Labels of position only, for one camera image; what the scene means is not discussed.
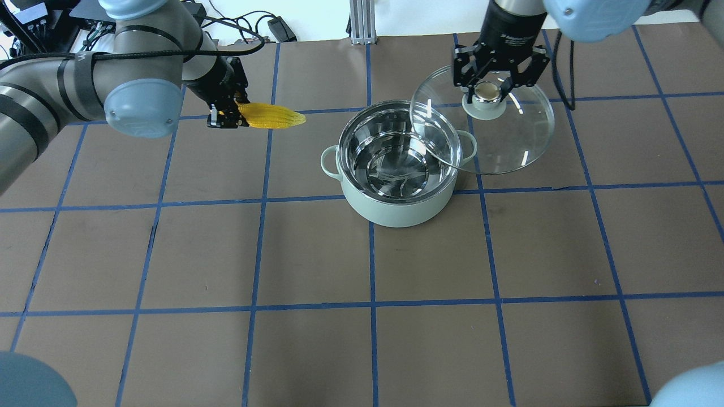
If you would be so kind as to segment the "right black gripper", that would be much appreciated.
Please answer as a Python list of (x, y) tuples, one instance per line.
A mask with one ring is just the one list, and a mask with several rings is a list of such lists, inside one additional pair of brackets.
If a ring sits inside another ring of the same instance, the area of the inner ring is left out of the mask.
[(490, 23), (470, 46), (455, 44), (452, 54), (452, 84), (464, 88), (463, 106), (482, 103), (479, 84), (489, 73), (500, 77), (500, 98), (517, 88), (533, 87), (550, 62), (546, 48), (536, 45), (541, 25)]

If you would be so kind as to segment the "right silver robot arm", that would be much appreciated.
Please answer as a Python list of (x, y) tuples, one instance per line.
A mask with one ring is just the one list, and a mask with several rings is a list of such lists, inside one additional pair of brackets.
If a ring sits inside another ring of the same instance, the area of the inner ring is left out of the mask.
[(630, 28), (642, 16), (691, 10), (703, 16), (708, 1), (490, 1), (477, 41), (457, 45), (452, 58), (453, 85), (463, 90), (468, 114), (500, 104), (515, 88), (532, 87), (546, 67), (569, 110), (574, 89), (559, 79), (558, 50), (563, 36), (576, 43), (597, 43)]

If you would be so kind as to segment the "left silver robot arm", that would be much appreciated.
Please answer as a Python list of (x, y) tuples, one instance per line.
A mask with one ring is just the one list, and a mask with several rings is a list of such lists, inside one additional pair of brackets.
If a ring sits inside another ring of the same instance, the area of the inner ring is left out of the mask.
[(36, 54), (2, 63), (2, 191), (72, 123), (104, 120), (135, 137), (176, 131), (187, 86), (210, 127), (247, 126), (240, 53), (219, 51), (181, 1), (102, 1), (112, 51)]

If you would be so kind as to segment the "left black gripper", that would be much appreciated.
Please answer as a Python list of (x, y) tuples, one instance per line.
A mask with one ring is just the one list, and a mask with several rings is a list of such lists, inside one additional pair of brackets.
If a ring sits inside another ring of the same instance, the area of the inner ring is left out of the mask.
[(217, 57), (209, 72), (187, 82), (187, 88), (209, 108), (206, 125), (215, 129), (249, 127), (239, 105), (249, 103), (248, 78), (241, 57)]

